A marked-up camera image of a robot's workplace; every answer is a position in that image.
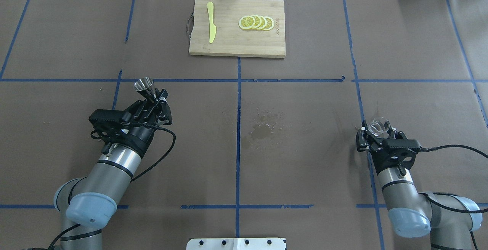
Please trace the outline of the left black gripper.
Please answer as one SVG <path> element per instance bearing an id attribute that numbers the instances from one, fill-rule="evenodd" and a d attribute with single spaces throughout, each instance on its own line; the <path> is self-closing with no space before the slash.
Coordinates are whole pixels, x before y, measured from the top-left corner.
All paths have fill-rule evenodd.
<path id="1" fill-rule="evenodd" d="M 126 111 L 130 113 L 128 135 L 142 141 L 148 147 L 154 137 L 154 126 L 168 126 L 173 123 L 166 89 L 144 90 L 145 100 L 137 100 Z"/>

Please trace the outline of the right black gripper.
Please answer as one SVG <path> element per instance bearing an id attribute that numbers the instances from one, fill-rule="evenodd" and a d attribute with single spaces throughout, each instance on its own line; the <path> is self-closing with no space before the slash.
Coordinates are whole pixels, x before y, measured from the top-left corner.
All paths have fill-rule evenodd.
<path id="1" fill-rule="evenodd" d="M 407 170 L 411 170 L 414 165 L 414 152 L 410 149 L 386 152 L 382 148 L 384 139 L 407 139 L 407 137 L 403 131 L 398 131 L 394 127 L 389 129 L 387 138 L 368 136 L 367 129 L 360 129 L 356 133 L 356 149 L 358 152 L 367 151 L 371 155 L 377 175 L 389 168 L 395 168 L 400 174 L 406 174 Z"/>

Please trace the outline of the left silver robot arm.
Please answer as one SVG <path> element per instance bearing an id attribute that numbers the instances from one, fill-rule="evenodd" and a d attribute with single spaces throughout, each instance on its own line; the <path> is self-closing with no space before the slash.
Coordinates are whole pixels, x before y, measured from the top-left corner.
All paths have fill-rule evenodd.
<path id="1" fill-rule="evenodd" d="M 165 89 L 136 87 L 138 99 L 123 111 L 97 109 L 89 117 L 91 137 L 103 141 L 101 156 L 86 177 L 63 184 L 54 196 L 62 231 L 49 250 L 101 250 L 102 230 L 136 175 L 154 133 L 172 117 Z"/>

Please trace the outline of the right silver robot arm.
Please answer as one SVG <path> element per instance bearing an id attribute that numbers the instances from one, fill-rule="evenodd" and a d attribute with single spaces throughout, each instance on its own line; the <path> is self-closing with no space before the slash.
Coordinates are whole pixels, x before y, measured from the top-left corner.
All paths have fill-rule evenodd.
<path id="1" fill-rule="evenodd" d="M 416 189 L 410 174 L 416 155 L 435 151 L 434 147 L 423 148 L 392 127 L 386 137 L 380 137 L 362 123 L 356 149 L 371 155 L 388 217 L 398 236 L 429 236 L 433 250 L 477 249 L 474 232 L 482 226 L 487 209 L 456 194 Z"/>

